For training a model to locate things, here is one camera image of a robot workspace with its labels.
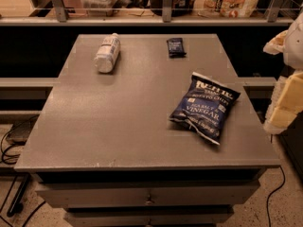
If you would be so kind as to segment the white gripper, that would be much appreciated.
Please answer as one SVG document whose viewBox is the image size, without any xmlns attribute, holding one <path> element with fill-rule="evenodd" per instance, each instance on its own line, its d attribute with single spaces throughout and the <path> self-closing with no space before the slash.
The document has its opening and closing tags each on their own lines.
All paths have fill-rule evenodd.
<svg viewBox="0 0 303 227">
<path fill-rule="evenodd" d="M 280 134 L 295 120 L 296 114 L 302 111 L 303 72 L 294 73 L 288 78 L 280 76 L 271 96 L 263 128 L 268 133 Z"/>
</svg>

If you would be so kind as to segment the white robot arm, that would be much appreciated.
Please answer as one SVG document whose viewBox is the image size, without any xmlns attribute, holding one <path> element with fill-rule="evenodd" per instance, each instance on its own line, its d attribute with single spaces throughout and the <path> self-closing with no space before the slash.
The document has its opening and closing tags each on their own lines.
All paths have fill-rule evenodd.
<svg viewBox="0 0 303 227">
<path fill-rule="evenodd" d="M 287 30 L 277 34 L 263 51 L 283 54 L 283 61 L 294 69 L 288 76 L 276 81 L 263 128 L 271 134 L 285 131 L 303 112 L 303 14 L 300 13 Z"/>
</svg>

